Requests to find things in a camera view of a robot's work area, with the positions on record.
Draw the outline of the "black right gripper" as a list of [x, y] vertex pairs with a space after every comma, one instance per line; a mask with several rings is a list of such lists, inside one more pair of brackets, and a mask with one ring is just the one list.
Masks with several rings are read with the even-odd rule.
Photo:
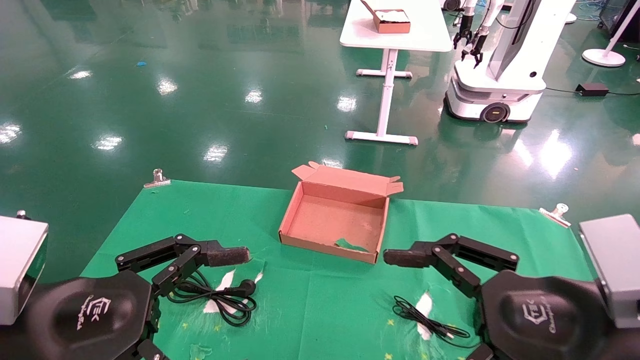
[[467, 360], [637, 360], [639, 329], [612, 319], [601, 285], [502, 271], [478, 297], [482, 343]]

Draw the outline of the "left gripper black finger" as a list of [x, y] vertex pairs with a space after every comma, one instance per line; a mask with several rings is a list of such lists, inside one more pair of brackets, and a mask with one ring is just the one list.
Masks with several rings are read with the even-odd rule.
[[223, 247], [217, 240], [197, 241], [178, 234], [117, 255], [115, 264], [120, 272], [135, 273], [167, 264], [151, 279], [153, 294], [167, 297], [201, 266], [216, 268], [249, 260], [247, 247]]

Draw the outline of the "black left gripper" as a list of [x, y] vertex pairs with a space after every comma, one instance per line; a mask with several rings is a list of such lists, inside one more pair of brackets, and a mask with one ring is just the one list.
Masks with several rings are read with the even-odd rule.
[[123, 271], [37, 285], [0, 333], [3, 360], [168, 360], [155, 344], [158, 297]]

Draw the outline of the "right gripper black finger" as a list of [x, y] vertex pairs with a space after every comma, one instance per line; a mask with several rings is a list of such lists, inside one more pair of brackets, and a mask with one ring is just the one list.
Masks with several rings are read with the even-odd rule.
[[459, 259], [501, 272], [516, 271], [520, 258], [510, 251], [458, 234], [448, 234], [434, 242], [416, 241], [409, 249], [386, 249], [383, 253], [383, 260], [387, 265], [402, 268], [432, 267], [464, 296], [478, 297], [482, 287], [481, 280]]

